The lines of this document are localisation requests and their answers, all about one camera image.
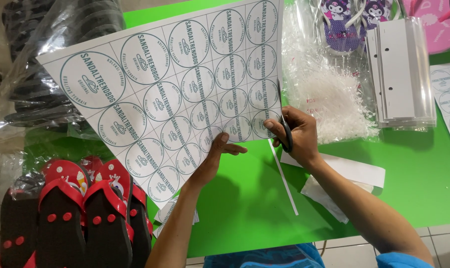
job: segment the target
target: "hand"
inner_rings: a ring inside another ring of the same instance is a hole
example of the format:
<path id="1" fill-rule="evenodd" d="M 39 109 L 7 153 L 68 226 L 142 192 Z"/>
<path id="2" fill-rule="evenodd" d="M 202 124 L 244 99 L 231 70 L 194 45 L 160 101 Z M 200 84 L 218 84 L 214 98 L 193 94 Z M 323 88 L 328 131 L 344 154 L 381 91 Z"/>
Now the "hand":
<path id="1" fill-rule="evenodd" d="M 293 150 L 290 155 L 301 166 L 310 170 L 322 160 L 317 150 L 316 119 L 291 106 L 283 107 L 282 113 L 293 137 Z M 285 129 L 279 122 L 274 119 L 267 119 L 263 122 L 263 125 L 276 135 L 273 138 L 274 147 L 279 146 L 280 140 L 285 143 L 285 146 L 288 146 Z"/>
<path id="2" fill-rule="evenodd" d="M 218 164 L 220 162 L 220 156 L 222 154 L 239 155 L 248 152 L 248 149 L 236 144 L 227 144 L 229 135 L 228 133 L 220 133 L 215 137 L 212 143 L 210 153 L 197 170 L 188 179 L 187 184 L 189 186 L 195 186 L 198 189 L 202 189 L 207 183 L 209 183 L 215 175 L 217 175 Z"/>

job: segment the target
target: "scissors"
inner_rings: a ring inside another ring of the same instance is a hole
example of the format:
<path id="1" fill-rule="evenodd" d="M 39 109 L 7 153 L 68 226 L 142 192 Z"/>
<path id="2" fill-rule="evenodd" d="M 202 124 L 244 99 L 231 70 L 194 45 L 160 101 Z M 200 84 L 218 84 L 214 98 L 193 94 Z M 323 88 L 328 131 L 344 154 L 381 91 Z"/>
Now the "scissors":
<path id="1" fill-rule="evenodd" d="M 280 105 L 283 106 L 283 103 L 281 102 L 281 81 L 278 79 L 278 96 L 280 97 Z M 281 143 L 281 147 L 283 148 L 283 151 L 286 153 L 291 153 L 291 150 L 293 150 L 293 137 L 291 136 L 291 129 L 289 128 L 288 123 L 285 121 L 285 118 L 283 117 L 283 113 L 280 115 L 281 119 L 281 125 L 285 129 L 286 133 L 286 141 L 288 142 L 288 147 L 285 146 L 283 141 L 279 140 Z"/>

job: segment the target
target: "black scissor handle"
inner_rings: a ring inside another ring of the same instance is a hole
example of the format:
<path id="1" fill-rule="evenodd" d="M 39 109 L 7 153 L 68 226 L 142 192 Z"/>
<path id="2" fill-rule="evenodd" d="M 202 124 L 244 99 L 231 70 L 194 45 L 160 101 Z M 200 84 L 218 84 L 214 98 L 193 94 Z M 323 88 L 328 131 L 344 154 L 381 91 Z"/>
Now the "black scissor handle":
<path id="1" fill-rule="evenodd" d="M 280 140 L 281 147 L 286 153 L 291 153 L 291 151 L 293 150 L 293 136 L 291 136 L 291 129 L 289 128 L 288 123 L 285 121 L 283 116 L 281 116 L 281 125 L 285 129 L 286 141 L 288 142 L 288 147 L 286 147 L 283 141 Z"/>

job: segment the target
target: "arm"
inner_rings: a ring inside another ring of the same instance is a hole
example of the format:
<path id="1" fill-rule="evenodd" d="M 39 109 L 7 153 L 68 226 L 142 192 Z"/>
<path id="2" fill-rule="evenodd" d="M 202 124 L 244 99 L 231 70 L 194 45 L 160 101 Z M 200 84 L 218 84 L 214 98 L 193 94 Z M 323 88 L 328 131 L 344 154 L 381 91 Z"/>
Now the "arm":
<path id="1" fill-rule="evenodd" d="M 228 137 L 227 133 L 222 133 L 215 138 L 205 161 L 183 185 L 174 210 L 156 240 L 145 268 L 183 268 L 186 265 L 193 213 L 202 187 L 217 174 L 222 153 L 238 155 L 247 152 L 244 147 L 227 144 Z"/>
<path id="2" fill-rule="evenodd" d="M 292 129 L 294 149 L 290 155 L 316 178 L 371 245 L 380 253 L 406 253 L 433 265 L 429 250 L 401 214 L 341 176 L 321 158 L 317 150 L 316 120 L 312 116 L 290 106 L 283 108 L 283 116 Z M 264 126 L 286 141 L 280 123 L 268 119 Z M 279 141 L 275 139 L 273 145 L 279 146 Z"/>

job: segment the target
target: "white tile floor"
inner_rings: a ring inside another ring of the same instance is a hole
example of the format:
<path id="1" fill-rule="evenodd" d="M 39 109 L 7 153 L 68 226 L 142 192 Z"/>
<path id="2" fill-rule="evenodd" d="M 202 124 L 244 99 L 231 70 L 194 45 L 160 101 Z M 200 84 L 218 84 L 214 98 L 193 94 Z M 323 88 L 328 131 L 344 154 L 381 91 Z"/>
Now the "white tile floor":
<path id="1" fill-rule="evenodd" d="M 450 268 L 450 224 L 416 228 L 417 233 L 432 254 L 435 268 Z M 323 241 L 315 242 L 323 248 Z M 361 236 L 328 240 L 323 255 L 326 268 L 377 268 L 379 252 Z M 187 268 L 202 268 L 204 258 L 187 259 Z"/>

